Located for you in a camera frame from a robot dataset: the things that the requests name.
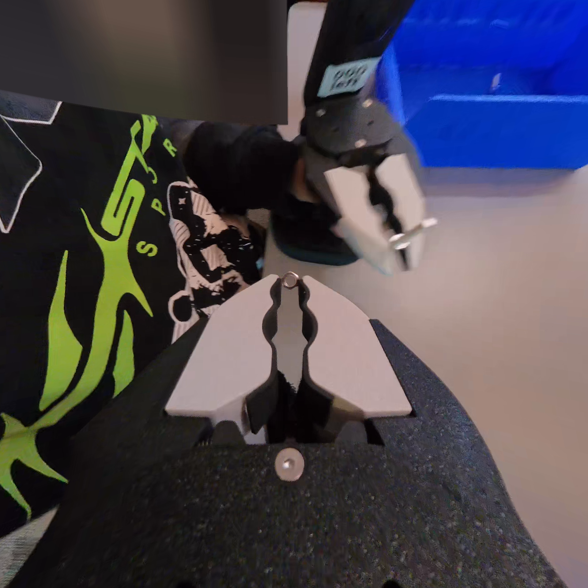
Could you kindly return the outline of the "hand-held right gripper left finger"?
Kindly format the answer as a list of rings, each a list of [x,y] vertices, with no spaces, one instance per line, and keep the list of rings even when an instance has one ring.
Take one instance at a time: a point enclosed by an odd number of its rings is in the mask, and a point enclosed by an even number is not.
[[[215,310],[166,403],[166,414],[268,432],[278,405],[273,338],[282,280],[269,275]]]

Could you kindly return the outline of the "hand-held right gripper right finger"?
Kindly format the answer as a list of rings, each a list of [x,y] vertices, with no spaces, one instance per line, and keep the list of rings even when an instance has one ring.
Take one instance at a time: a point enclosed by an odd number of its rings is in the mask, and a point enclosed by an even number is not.
[[[311,276],[299,281],[306,340],[297,403],[314,428],[405,417],[412,406],[368,316]]]

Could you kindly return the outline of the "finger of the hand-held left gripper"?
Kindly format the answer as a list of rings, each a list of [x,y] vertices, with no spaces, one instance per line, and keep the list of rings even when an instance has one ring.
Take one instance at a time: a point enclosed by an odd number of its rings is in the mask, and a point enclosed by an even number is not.
[[[339,219],[335,233],[358,259],[381,274],[394,273],[394,254],[381,217],[369,199],[369,181],[363,168],[337,167],[324,173]]]
[[[418,161],[387,156],[370,166],[370,202],[382,220],[386,241],[407,234],[425,220]]]

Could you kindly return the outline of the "long thin silver bolt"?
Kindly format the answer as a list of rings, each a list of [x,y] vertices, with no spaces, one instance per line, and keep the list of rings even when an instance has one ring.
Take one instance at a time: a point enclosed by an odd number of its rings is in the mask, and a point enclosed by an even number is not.
[[[430,217],[423,219],[420,223],[415,225],[412,229],[409,229],[407,232],[393,234],[389,238],[388,243],[392,250],[397,252],[402,251],[406,249],[413,241],[415,241],[419,235],[436,226],[437,224],[437,218]]]

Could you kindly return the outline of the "blue plastic bin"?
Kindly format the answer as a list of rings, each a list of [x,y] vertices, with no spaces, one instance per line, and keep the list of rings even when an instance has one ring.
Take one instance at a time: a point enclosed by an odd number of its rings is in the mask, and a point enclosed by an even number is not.
[[[587,165],[587,1],[416,1],[378,99],[427,167]]]

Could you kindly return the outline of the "person's left forearm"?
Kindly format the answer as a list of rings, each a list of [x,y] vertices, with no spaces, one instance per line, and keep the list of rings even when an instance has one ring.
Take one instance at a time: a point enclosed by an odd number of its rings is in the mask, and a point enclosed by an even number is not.
[[[185,121],[183,164],[200,193],[225,220],[265,209],[285,214],[319,205],[303,150],[275,125]]]

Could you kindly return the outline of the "black printed shirt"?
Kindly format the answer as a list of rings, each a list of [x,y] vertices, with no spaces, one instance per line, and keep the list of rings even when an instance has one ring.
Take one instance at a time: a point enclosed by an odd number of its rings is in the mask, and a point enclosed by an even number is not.
[[[1,91],[1,537],[60,501],[70,438],[259,270],[155,116]]]

